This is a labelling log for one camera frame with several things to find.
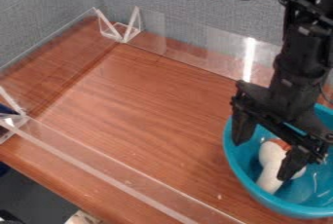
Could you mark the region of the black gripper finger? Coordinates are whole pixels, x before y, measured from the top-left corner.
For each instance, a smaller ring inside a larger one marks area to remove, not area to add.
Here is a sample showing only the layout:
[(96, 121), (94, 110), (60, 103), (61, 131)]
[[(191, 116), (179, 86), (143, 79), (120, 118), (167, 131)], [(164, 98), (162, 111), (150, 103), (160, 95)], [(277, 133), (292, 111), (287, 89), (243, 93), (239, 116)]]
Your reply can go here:
[(255, 127), (255, 118), (245, 111), (234, 108), (231, 116), (231, 138), (237, 146), (242, 145), (251, 139)]
[(292, 146), (286, 150), (285, 158), (277, 172), (281, 181), (290, 180), (292, 177), (310, 164), (316, 162), (316, 154), (305, 146)]

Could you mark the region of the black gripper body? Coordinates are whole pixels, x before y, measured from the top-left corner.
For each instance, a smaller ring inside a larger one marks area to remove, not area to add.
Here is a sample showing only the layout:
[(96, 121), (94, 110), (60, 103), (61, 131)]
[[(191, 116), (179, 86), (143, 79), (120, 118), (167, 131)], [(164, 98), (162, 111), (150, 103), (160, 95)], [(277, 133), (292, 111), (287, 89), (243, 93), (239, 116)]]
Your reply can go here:
[(330, 63), (317, 57), (278, 56), (270, 84), (263, 87), (239, 80), (231, 97), (231, 109), (251, 115), (292, 146), (305, 146), (321, 163), (333, 144), (333, 132), (314, 113), (314, 105), (326, 81)]

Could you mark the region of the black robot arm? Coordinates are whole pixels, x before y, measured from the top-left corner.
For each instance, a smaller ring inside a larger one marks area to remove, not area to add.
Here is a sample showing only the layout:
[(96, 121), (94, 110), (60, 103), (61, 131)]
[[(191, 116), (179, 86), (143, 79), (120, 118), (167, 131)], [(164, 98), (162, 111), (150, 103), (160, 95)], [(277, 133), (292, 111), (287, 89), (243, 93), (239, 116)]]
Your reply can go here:
[(285, 8), (282, 48), (266, 87), (239, 80), (231, 97), (231, 138), (247, 142), (257, 126), (292, 145), (277, 172), (281, 181), (322, 163), (333, 131), (314, 113), (333, 71), (333, 0), (278, 0)]

